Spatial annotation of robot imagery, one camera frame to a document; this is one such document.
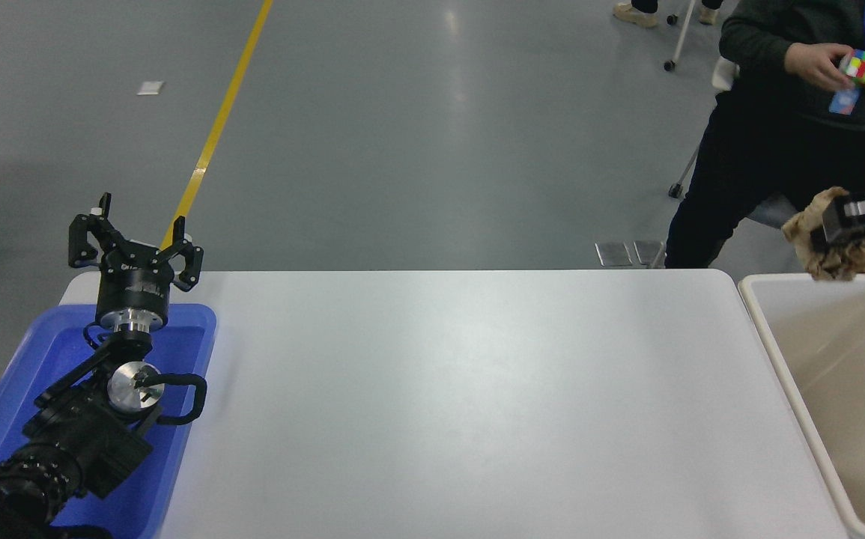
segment yellow floor line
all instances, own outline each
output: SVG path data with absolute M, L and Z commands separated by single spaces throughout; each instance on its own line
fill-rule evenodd
M 179 199 L 179 206 L 176 208 L 175 215 L 169 221 L 169 227 L 166 229 L 166 236 L 163 238 L 162 245 L 159 249 L 168 248 L 172 245 L 172 224 L 179 216 L 188 216 L 189 209 L 192 208 L 192 202 L 195 201 L 196 193 L 199 192 L 199 187 L 202 185 L 202 178 L 206 175 L 206 170 L 209 168 L 209 162 L 213 159 L 213 152 L 216 151 L 216 145 L 219 144 L 219 137 L 222 136 L 222 130 L 226 127 L 226 120 L 229 119 L 229 113 L 233 109 L 233 103 L 236 103 L 236 96 L 240 93 L 240 86 L 243 85 L 243 78 L 246 75 L 246 69 L 249 67 L 249 61 L 252 59 L 255 44 L 258 42 L 258 37 L 262 34 L 262 27 L 265 26 L 265 20 L 269 15 L 269 9 L 272 7 L 273 0 L 264 0 L 262 9 L 258 12 L 253 24 L 252 31 L 249 33 L 249 40 L 246 41 L 246 46 L 243 49 L 243 55 L 240 56 L 240 62 L 236 66 L 236 73 L 233 74 L 233 79 L 229 82 L 229 88 L 226 90 L 226 97 L 222 100 L 222 106 L 219 107 L 219 114 L 216 114 L 216 120 L 213 122 L 213 130 L 209 132 L 209 138 L 206 139 L 206 145 L 199 154 L 199 161 L 195 165 L 195 170 L 192 171 L 192 177 L 189 178 L 189 184 L 186 185 L 186 191 L 183 197 Z

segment black jacket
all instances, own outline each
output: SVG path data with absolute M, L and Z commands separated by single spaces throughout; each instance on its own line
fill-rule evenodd
M 841 43 L 864 50 L 865 0 L 741 0 L 722 27 L 720 52 L 741 66 L 734 90 L 750 106 L 798 114 L 816 122 L 865 130 L 865 90 L 854 111 L 828 111 L 832 92 L 785 72 L 792 43 Z

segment blue tray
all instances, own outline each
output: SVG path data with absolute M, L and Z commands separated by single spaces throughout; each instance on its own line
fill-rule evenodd
M 94 305 L 63 305 L 32 322 L 0 381 L 0 462 L 28 441 L 22 436 L 22 426 L 38 412 L 32 401 L 93 353 L 83 340 L 82 328 L 94 315 Z M 205 375 L 214 335 L 212 309 L 172 305 L 169 324 L 152 335 L 154 348 L 147 361 L 162 372 Z M 192 388 L 186 392 L 166 389 L 160 401 L 166 414 L 189 412 L 192 393 Z M 106 499 L 92 494 L 71 499 L 53 524 L 90 524 L 108 529 L 116 539 L 151 539 L 163 524 L 188 436 L 189 425 L 153 426 L 145 439 L 154 450 L 130 478 Z

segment white plastic bin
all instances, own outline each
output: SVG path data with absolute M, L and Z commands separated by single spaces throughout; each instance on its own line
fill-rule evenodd
M 865 538 L 865 275 L 753 275 L 739 290 L 843 522 Z

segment shoe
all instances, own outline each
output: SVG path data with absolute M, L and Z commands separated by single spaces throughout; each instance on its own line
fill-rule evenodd
M 707 26 L 715 24 L 715 20 L 719 17 L 718 10 L 712 10 L 710 7 L 699 6 L 699 22 Z
M 655 16 L 655 13 L 642 13 L 627 2 L 615 4 L 613 15 L 618 20 L 638 24 L 642 28 L 651 28 L 658 24 L 658 17 Z

